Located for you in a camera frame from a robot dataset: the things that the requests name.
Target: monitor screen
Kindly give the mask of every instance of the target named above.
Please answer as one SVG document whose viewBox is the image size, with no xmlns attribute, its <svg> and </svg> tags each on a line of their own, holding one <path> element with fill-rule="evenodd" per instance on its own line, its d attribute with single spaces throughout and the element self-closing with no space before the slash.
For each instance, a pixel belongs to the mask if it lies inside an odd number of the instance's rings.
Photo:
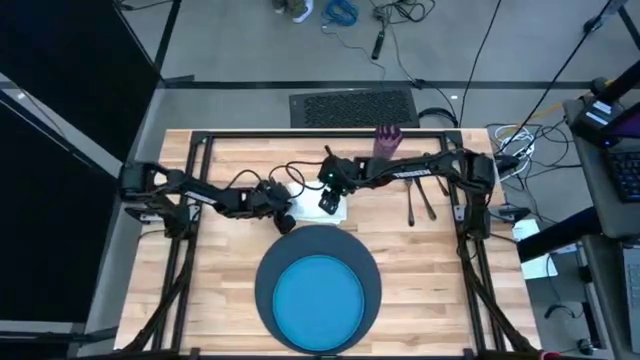
<svg viewBox="0 0 640 360">
<path fill-rule="evenodd" d="M 617 137 L 640 138 L 640 103 L 615 118 L 610 124 L 609 131 L 611 135 Z"/>
</svg>

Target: wooden table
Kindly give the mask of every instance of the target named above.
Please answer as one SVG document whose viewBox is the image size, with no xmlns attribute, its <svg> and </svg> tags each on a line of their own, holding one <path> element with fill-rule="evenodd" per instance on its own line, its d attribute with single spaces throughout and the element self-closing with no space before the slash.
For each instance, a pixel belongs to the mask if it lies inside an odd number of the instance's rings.
<svg viewBox="0 0 640 360">
<path fill-rule="evenodd" d="M 486 130 L 464 129 L 461 133 L 465 148 L 492 152 Z M 184 169 L 190 136 L 191 130 L 167 131 L 160 163 Z M 246 168 L 266 177 L 274 166 L 291 160 L 321 161 L 326 156 L 325 144 L 342 157 L 370 156 L 373 148 L 373 140 L 356 138 L 216 138 L 208 180 L 226 186 Z M 405 139 L 395 157 L 439 150 L 436 140 Z M 200 161 L 194 176 L 200 173 L 199 168 Z M 318 168 L 299 166 L 307 180 L 316 179 Z M 290 182 L 284 171 L 276 172 L 275 177 Z M 434 178 L 423 178 L 422 183 L 438 219 L 429 220 L 414 186 L 414 227 L 407 225 L 402 181 L 376 190 L 363 189 L 347 198 L 348 219 L 340 228 L 352 232 L 373 254 L 382 277 L 382 305 L 368 334 L 345 354 L 461 355 L 462 348 L 474 347 L 450 199 L 443 196 Z M 254 184 L 248 174 L 236 183 Z M 502 203 L 504 195 L 498 184 L 491 204 Z M 492 226 L 493 233 L 511 236 L 508 225 L 495 222 Z M 143 231 L 158 228 L 147 226 Z M 270 336 L 254 303 L 257 266 L 279 237 L 270 220 L 230 220 L 210 207 L 203 209 L 181 352 L 199 347 L 203 354 L 295 354 Z M 131 341 L 155 310 L 169 244 L 161 233 L 140 241 L 116 348 Z M 516 328 L 539 347 L 515 245 L 498 238 L 485 244 L 498 304 Z M 485 338 L 492 348 L 488 315 L 482 306 L 481 312 Z M 167 334 L 173 328 L 173 316 L 168 316 Z M 165 336 L 165 347 L 169 347 L 170 338 Z"/>
</svg>

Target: blue cable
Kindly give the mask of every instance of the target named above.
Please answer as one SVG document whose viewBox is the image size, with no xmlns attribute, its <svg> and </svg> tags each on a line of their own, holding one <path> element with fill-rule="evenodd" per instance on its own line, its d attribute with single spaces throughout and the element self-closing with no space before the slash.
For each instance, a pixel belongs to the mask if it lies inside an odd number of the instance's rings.
<svg viewBox="0 0 640 360">
<path fill-rule="evenodd" d="M 330 23 L 351 26 L 358 21 L 358 8 L 349 0 L 329 0 L 322 16 Z"/>
</svg>

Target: blue plate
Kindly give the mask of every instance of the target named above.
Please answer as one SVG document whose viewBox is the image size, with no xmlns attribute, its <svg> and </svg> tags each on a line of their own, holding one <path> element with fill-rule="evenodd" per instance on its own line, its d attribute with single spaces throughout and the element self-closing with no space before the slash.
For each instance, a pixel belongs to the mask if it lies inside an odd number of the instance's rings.
<svg viewBox="0 0 640 360">
<path fill-rule="evenodd" d="M 336 348 L 362 321 L 360 280 L 342 261 L 312 255 L 291 264 L 273 292 L 273 314 L 289 341 L 309 351 Z"/>
</svg>

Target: concrete floor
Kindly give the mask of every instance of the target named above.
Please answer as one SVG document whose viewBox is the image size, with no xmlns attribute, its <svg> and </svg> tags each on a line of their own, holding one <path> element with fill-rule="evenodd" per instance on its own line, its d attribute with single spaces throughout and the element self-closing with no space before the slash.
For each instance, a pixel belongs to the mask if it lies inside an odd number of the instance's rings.
<svg viewBox="0 0 640 360">
<path fill-rule="evenodd" d="M 142 6 L 155 0 L 129 0 Z M 350 46 L 373 46 L 379 24 L 370 16 L 368 1 L 353 1 L 360 18 L 353 27 L 329 25 Z M 598 13 L 605 0 L 511 0 L 503 2 L 493 30 L 478 62 L 474 80 L 548 81 L 565 61 L 581 36 L 582 24 Z M 316 11 L 303 24 L 294 25 L 286 16 L 276 15 L 267 0 L 183 0 L 176 27 L 161 73 L 164 77 L 195 75 L 198 81 L 305 81 L 380 80 L 381 71 L 365 55 L 344 48 L 321 32 L 324 1 L 316 0 Z M 467 80 L 473 58 L 484 36 L 496 0 L 440 0 L 429 17 L 418 24 L 395 27 L 402 61 L 410 74 L 427 80 Z M 153 59 L 171 4 L 127 12 L 125 18 Z M 640 23 L 640 3 L 630 2 L 627 10 Z M 386 69 L 385 80 L 404 80 L 387 36 L 379 63 Z M 613 17 L 590 35 L 561 80 L 589 81 L 598 76 L 614 78 L 638 59 L 634 45 L 619 17 Z M 444 89 L 460 113 L 464 89 Z M 172 128 L 288 128 L 288 96 L 313 90 L 158 90 L 141 132 L 136 158 L 156 160 L 163 133 Z M 540 109 L 584 90 L 552 90 Z M 490 123 L 514 123 L 525 119 L 542 94 L 541 90 L 471 90 L 465 106 L 464 127 L 485 127 Z M 446 107 L 434 90 L 413 90 L 416 107 Z M 626 103 L 635 103 L 640 92 L 632 91 Z M 561 112 L 537 119 L 537 124 L 559 121 Z M 438 118 L 424 118 L 421 126 L 447 126 Z M 566 134 L 566 127 L 561 126 Z M 563 145 L 536 143 L 534 159 L 543 163 L 560 156 Z M 578 162 L 573 146 L 564 164 Z M 534 167 L 532 173 L 541 170 Z M 517 181 L 507 180 L 516 185 Z M 580 169 L 564 169 L 536 177 L 529 182 L 540 213 L 561 220 L 591 206 Z M 510 202 L 530 206 L 528 197 L 505 188 Z M 115 326 L 124 302 L 130 263 L 135 246 L 131 239 L 139 226 L 126 224 L 116 230 L 105 259 L 97 294 L 108 294 L 92 310 L 88 330 Z M 570 263 L 567 257 L 560 263 Z M 543 319 L 542 314 L 555 299 L 550 298 L 548 281 L 528 284 L 543 346 L 550 351 L 573 349 L 586 335 L 584 318 L 568 319 L 561 314 Z M 557 278 L 556 286 L 577 289 L 577 275 Z M 569 306 L 576 303 L 569 301 Z M 108 349 L 102 344 L 85 353 Z"/>
</svg>

